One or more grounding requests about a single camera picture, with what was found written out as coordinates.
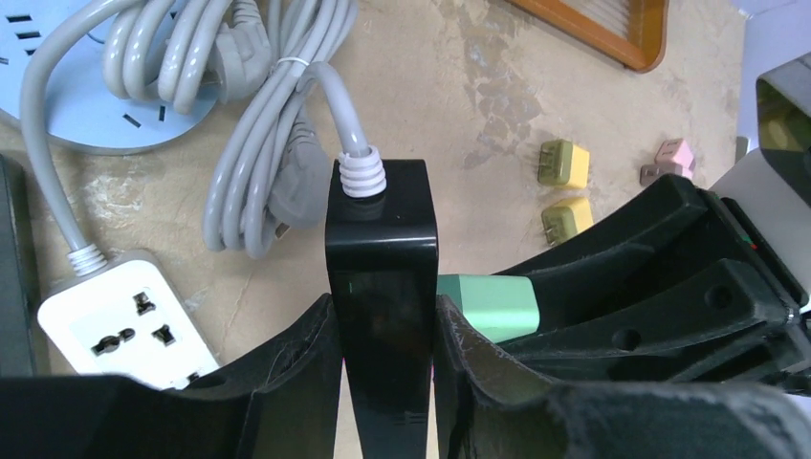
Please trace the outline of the round blue power socket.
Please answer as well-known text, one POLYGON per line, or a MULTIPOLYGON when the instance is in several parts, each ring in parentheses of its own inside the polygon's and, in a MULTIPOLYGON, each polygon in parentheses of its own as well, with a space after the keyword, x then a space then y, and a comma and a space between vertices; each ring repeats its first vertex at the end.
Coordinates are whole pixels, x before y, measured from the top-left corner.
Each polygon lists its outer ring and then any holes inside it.
MULTIPOLYGON (((47 36, 83 7, 81 1, 4 1, 1 4, 1 121, 18 127, 26 67, 47 36)), ((200 90, 192 111, 174 112, 157 99, 116 98, 103 81, 106 19, 85 34, 55 66, 47 87, 48 133, 89 154, 127 155, 171 142, 197 126, 217 101, 217 90, 200 90)))

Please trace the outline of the yellow plug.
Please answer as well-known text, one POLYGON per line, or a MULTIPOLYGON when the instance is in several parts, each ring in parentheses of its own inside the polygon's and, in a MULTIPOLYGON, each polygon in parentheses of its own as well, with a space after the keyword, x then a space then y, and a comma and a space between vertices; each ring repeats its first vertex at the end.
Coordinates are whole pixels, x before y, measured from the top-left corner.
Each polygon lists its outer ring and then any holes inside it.
POLYGON ((585 197, 558 201, 541 213, 541 222, 550 246, 560 245, 594 225, 591 206, 585 197))
POLYGON ((590 152, 564 139, 544 142, 539 151, 537 180, 545 186, 584 189, 590 152))

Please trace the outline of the white power strip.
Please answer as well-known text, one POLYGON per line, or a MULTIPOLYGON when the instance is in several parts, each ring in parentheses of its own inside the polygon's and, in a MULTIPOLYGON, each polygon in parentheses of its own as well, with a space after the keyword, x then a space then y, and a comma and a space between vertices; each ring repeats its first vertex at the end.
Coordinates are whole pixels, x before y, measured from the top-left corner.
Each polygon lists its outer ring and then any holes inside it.
POLYGON ((219 369, 151 253, 129 251, 109 261, 90 245, 68 259, 76 276, 53 289, 37 321, 79 375, 183 389, 219 369))

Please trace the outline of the green plug black strip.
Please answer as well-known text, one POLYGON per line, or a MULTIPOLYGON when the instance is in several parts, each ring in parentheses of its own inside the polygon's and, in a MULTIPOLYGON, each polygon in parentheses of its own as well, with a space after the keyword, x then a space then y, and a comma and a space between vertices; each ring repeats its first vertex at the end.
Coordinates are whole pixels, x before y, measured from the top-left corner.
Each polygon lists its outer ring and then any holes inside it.
POLYGON ((495 343, 533 334, 540 324, 535 290, 525 276, 440 274, 437 294, 447 295, 468 323, 495 343))

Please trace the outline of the wooden shelf rack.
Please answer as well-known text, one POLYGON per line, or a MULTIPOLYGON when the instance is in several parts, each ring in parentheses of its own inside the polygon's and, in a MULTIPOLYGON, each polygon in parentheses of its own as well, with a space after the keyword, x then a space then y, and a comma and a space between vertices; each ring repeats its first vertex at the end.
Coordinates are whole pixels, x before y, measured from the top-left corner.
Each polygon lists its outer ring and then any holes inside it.
POLYGON ((667 0, 513 0, 511 3, 636 73, 652 71, 665 56, 667 0))

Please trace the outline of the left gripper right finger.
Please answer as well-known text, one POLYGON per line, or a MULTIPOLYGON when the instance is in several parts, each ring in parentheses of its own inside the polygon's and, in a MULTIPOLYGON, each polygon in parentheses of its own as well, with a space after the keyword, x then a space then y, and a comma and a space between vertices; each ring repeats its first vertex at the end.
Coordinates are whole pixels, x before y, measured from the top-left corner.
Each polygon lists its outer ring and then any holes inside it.
POLYGON ((806 458, 810 421, 749 383, 560 382, 436 301, 434 400, 443 458, 806 458))

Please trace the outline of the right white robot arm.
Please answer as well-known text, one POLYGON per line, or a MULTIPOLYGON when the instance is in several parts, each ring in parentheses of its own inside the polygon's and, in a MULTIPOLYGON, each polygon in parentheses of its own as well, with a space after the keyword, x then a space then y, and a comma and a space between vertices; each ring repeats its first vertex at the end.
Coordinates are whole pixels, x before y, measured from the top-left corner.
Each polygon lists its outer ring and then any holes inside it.
POLYGON ((758 382, 810 392, 810 59, 756 81, 759 146, 713 186, 675 175, 513 267, 535 331, 502 343, 573 381, 758 382))

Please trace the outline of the black power strip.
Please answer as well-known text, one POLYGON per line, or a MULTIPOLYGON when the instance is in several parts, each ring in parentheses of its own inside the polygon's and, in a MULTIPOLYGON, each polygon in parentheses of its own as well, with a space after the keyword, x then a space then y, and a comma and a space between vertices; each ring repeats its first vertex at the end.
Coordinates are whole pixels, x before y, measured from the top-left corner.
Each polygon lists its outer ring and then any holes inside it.
POLYGON ((33 336, 40 287, 34 251, 26 174, 12 158, 1 158, 1 376, 37 373, 33 336))
POLYGON ((438 230, 425 161, 384 170, 386 189, 364 199, 332 178, 326 267, 363 457, 423 458, 438 230))

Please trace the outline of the pink plug round socket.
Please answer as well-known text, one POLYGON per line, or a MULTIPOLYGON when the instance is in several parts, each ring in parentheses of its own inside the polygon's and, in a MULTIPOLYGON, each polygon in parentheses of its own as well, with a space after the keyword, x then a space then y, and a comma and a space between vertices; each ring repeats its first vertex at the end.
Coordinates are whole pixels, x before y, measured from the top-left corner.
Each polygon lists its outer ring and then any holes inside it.
POLYGON ((679 165, 686 177, 691 178, 696 166, 692 150, 683 138, 664 141, 654 157, 656 164, 679 165))
POLYGON ((693 170, 688 166, 675 163, 644 164, 640 168, 639 183, 642 187, 647 187, 665 175, 675 175, 691 180, 693 170))

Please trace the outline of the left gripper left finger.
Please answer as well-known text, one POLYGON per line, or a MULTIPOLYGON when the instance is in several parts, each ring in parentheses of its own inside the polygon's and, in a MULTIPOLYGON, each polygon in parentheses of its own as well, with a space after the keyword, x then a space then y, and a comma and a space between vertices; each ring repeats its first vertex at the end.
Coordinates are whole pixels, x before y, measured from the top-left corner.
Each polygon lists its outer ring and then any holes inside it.
POLYGON ((183 390, 122 376, 1 382, 5 458, 330 458, 339 327, 322 295, 272 339, 183 390))

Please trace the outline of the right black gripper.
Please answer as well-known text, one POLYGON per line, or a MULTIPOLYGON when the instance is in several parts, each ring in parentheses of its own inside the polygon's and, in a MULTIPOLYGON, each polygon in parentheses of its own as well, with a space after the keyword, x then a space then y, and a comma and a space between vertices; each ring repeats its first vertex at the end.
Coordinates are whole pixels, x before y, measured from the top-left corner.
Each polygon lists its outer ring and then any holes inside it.
POLYGON ((510 274, 540 320, 504 350, 548 376, 790 387, 810 372, 806 293, 735 201, 680 177, 510 274))

